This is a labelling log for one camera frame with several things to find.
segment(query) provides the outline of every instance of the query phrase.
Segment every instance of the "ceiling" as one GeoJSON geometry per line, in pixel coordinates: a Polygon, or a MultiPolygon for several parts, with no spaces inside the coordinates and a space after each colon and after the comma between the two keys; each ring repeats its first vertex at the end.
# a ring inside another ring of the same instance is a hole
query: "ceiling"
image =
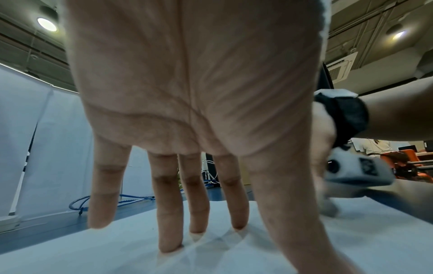
{"type": "MultiPolygon", "coordinates": [[[[75,90],[64,52],[65,33],[38,25],[39,8],[55,8],[57,0],[0,0],[0,62],[49,82],[75,90]]],[[[326,62],[358,52],[353,70],[423,43],[433,47],[433,1],[333,0],[326,62]],[[393,40],[386,31],[402,24],[404,36],[393,40]]]]}

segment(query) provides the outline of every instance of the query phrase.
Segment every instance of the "forearm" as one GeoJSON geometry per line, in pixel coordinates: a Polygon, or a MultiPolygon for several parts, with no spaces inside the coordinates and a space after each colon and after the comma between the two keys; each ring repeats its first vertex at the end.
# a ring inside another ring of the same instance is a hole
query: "forearm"
{"type": "Polygon", "coordinates": [[[360,97],[369,111],[367,130],[359,138],[433,139],[433,77],[360,97]]]}

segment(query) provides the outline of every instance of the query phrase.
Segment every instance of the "hand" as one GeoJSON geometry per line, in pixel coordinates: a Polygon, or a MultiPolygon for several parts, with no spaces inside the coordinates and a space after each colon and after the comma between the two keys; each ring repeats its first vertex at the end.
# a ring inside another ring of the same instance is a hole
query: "hand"
{"type": "Polygon", "coordinates": [[[337,206],[327,196],[327,186],[323,178],[327,159],[335,139],[336,128],[333,119],[321,103],[314,102],[311,133],[311,168],[319,212],[329,217],[335,217],[339,212],[337,206]]]}
{"type": "Polygon", "coordinates": [[[190,232],[207,227],[201,151],[215,156],[232,225],[241,229],[248,201],[240,157],[270,236],[294,267],[351,273],[318,218],[308,155],[322,1],[125,2],[67,0],[62,12],[95,135],[90,226],[112,221],[136,145],[149,155],[162,252],[182,243],[178,165],[190,232]]]}

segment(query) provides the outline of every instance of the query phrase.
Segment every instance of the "black wrist strap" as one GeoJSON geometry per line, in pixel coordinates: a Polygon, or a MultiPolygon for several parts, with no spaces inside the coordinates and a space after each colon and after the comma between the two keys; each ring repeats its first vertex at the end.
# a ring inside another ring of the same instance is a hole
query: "black wrist strap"
{"type": "Polygon", "coordinates": [[[346,144],[359,132],[367,129],[369,112],[361,99],[354,97],[330,98],[319,93],[314,96],[314,100],[323,104],[329,116],[334,120],[337,138],[333,148],[346,144]]]}

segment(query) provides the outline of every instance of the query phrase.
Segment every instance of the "ceiling light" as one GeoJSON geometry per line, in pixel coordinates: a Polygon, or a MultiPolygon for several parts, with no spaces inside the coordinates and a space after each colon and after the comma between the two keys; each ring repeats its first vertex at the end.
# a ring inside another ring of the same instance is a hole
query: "ceiling light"
{"type": "Polygon", "coordinates": [[[397,40],[398,38],[402,37],[405,34],[405,32],[399,32],[396,35],[394,35],[393,40],[397,40]]]}
{"type": "Polygon", "coordinates": [[[46,30],[49,30],[51,32],[57,31],[57,27],[50,20],[47,20],[45,18],[38,18],[37,22],[46,30]]]}

